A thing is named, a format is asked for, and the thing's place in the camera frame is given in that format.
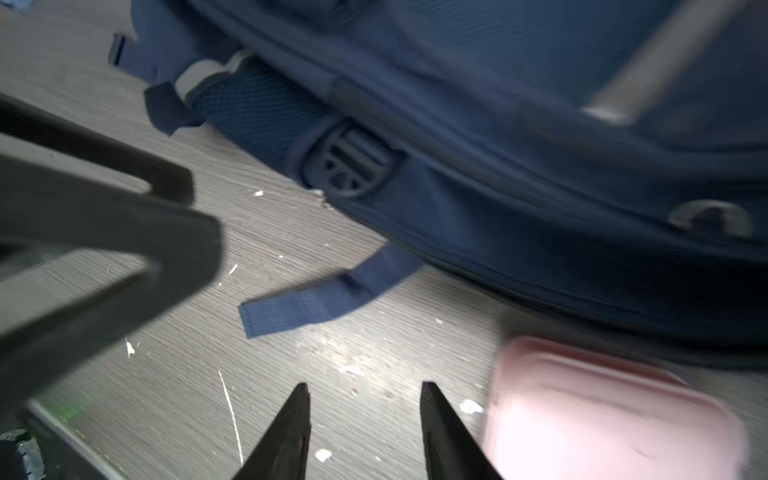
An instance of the white scratch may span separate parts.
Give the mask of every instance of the white scratch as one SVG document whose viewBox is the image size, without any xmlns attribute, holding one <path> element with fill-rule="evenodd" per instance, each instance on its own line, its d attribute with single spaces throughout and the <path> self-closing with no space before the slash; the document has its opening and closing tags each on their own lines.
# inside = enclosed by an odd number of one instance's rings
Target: white scratch
<svg viewBox="0 0 768 480">
<path fill-rule="evenodd" d="M 341 373 L 352 373 L 353 375 L 365 376 L 366 373 L 357 365 L 348 365 L 339 368 Z"/>
<path fill-rule="evenodd" d="M 462 402 L 462 404 L 459 406 L 459 408 L 464 413 L 468 413 L 469 415 L 473 415 L 475 413 L 483 413 L 485 410 L 477 404 L 477 402 L 473 402 L 472 400 L 465 400 Z"/>
<path fill-rule="evenodd" d="M 227 405 L 230 407 L 230 414 L 232 414 L 232 426 L 235 428 L 235 439 L 237 439 L 237 451 L 240 453 L 240 464 L 243 462 L 243 446 L 240 444 L 240 433 L 237 432 L 237 420 L 235 420 L 235 411 L 232 409 L 232 401 L 230 400 L 230 393 L 227 391 L 227 384 L 224 383 L 224 376 L 221 375 L 219 370 L 219 378 L 221 379 L 221 386 L 224 387 L 224 396 L 227 398 Z"/>
<path fill-rule="evenodd" d="M 128 342 L 128 337 L 125 337 L 125 349 L 128 351 L 128 359 L 131 359 L 131 355 L 136 353 L 134 346 L 131 345 L 131 342 Z"/>
<path fill-rule="evenodd" d="M 328 458 L 331 458 L 331 455 L 333 455 L 333 453 L 331 453 L 330 450 L 325 449 L 320 449 L 315 452 L 315 458 L 320 460 L 320 463 L 325 463 Z"/>
</svg>

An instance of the blue backpack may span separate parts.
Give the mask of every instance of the blue backpack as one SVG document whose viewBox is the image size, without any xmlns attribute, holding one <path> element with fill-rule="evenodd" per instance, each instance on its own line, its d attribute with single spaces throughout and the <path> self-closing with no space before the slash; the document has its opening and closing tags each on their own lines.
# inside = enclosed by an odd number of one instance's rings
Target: blue backpack
<svg viewBox="0 0 768 480">
<path fill-rule="evenodd" d="M 766 352 L 768 2 L 190 4 L 259 72 L 192 111 L 393 242 L 244 304 L 249 336 L 425 261 L 591 328 Z"/>
</svg>

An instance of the wood grain surface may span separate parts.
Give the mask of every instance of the wood grain surface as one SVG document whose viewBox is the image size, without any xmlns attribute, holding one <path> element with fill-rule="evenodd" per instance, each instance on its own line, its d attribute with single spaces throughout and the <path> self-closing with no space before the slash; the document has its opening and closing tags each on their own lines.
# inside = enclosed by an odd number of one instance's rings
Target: wood grain surface
<svg viewBox="0 0 768 480">
<path fill-rule="evenodd" d="M 133 356 L 124 343 L 112 346 L 42 402 L 134 480 L 218 480 L 240 464 L 218 372 L 246 455 L 291 389 L 308 382 L 307 478 L 426 478 L 421 381 L 435 380 L 457 411 L 464 399 L 484 405 L 509 326 L 548 320 L 425 268 L 343 319 L 245 339 L 237 313 L 244 300 L 354 266 L 382 238 L 323 208 L 208 127 L 170 139 L 153 130 L 142 83 L 106 63 L 113 32 L 131 31 L 129 8 L 129 0 L 38 0 L 24 14 L 0 9 L 0 91 L 190 168 L 196 208 L 223 223 L 225 260 L 209 288 L 129 335 Z M 0 151 L 132 190 L 145 187 L 7 137 L 0 137 Z M 253 195 L 258 190 L 263 196 Z M 0 329 L 136 266 L 130 256 L 77 252 L 0 284 Z M 348 365 L 365 375 L 339 372 Z M 768 478 L 766 378 L 671 368 L 740 415 L 753 451 L 746 476 Z M 459 415 L 481 433 L 481 415 Z M 318 449 L 333 456 L 321 463 Z"/>
</svg>

